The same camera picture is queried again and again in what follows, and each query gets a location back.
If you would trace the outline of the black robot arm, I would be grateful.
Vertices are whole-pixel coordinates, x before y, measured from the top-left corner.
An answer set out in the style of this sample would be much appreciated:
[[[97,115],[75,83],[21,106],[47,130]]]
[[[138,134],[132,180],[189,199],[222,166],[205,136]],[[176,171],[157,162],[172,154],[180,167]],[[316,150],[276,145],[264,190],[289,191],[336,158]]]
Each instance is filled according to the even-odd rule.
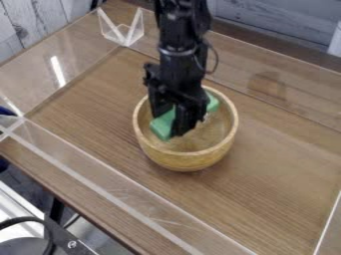
[[[156,17],[161,61],[145,63],[145,85],[154,118],[173,113],[168,137],[174,137],[196,128],[208,111],[201,82],[208,72],[205,34],[212,16],[206,0],[156,0]]]

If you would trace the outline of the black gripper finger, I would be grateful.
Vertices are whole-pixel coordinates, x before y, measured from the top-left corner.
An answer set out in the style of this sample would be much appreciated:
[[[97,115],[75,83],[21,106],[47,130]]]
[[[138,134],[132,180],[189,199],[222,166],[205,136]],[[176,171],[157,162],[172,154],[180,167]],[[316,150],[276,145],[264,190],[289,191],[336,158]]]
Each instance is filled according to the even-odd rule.
[[[174,108],[174,120],[172,123],[172,135],[182,136],[196,128],[197,122],[204,121],[206,114],[206,101],[182,102]]]
[[[153,116],[161,117],[172,110],[173,107],[173,94],[172,89],[165,85],[149,85],[149,98],[152,104]]]

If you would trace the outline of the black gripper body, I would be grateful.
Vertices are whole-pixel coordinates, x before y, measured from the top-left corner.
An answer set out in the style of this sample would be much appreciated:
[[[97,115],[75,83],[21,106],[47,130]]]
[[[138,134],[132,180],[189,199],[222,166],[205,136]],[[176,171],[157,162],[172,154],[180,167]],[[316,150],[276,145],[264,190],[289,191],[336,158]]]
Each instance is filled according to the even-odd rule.
[[[172,89],[173,105],[182,102],[209,102],[201,81],[206,73],[208,48],[177,52],[160,48],[161,62],[145,63],[145,85],[165,85]]]

